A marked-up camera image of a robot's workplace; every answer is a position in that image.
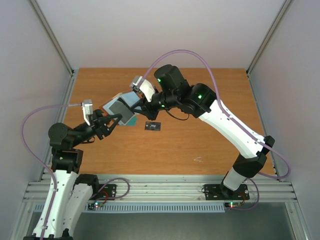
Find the teal credit card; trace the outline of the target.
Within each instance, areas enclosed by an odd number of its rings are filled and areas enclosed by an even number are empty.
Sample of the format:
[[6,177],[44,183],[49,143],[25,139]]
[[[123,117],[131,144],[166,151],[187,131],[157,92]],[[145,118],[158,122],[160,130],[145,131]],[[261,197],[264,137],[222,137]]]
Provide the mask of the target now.
[[134,116],[126,123],[125,126],[133,127],[133,126],[135,126],[137,124],[137,120],[138,120],[137,116]]

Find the black credit card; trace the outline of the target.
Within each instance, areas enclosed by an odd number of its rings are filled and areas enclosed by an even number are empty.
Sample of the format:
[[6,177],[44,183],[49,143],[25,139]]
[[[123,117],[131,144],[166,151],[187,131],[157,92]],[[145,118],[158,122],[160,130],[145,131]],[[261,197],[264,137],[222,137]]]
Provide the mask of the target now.
[[160,131],[161,130],[161,123],[155,121],[146,121],[144,129],[146,131]]
[[122,114],[122,125],[126,123],[134,116],[134,113],[130,110],[128,104],[121,98],[117,98],[110,106],[109,110],[112,114]]

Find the brown leather card holder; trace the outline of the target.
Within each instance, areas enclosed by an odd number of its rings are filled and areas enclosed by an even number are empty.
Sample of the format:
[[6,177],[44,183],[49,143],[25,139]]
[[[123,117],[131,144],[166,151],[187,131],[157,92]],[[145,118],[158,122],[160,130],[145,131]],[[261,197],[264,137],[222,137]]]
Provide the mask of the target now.
[[130,108],[139,100],[140,97],[134,91],[125,91],[103,103],[100,109],[108,115],[121,114],[119,125],[134,126],[137,121],[137,113],[132,112]]

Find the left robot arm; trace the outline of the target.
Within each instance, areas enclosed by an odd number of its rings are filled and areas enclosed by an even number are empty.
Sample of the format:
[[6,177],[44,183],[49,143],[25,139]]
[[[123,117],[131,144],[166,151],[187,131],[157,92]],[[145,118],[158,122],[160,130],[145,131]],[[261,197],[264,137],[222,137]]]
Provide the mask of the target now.
[[26,240],[71,240],[85,205],[101,193],[98,176],[80,174],[84,152],[78,145],[91,138],[109,136],[121,114],[104,116],[99,109],[88,116],[88,121],[71,128],[64,123],[53,124],[48,130],[52,160],[46,201],[32,234]]

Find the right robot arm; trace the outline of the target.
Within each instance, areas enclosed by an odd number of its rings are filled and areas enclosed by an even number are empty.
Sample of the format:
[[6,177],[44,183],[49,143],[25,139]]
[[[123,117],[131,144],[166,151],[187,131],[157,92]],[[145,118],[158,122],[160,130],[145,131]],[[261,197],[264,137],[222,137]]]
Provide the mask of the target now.
[[164,65],[155,71],[154,77],[161,91],[141,76],[131,82],[130,88],[141,98],[130,110],[155,120],[160,111],[178,108],[217,130],[239,151],[218,190],[224,199],[234,197],[243,181],[254,177],[264,167],[275,139],[250,129],[218,100],[217,93],[207,85],[190,85],[176,66]]

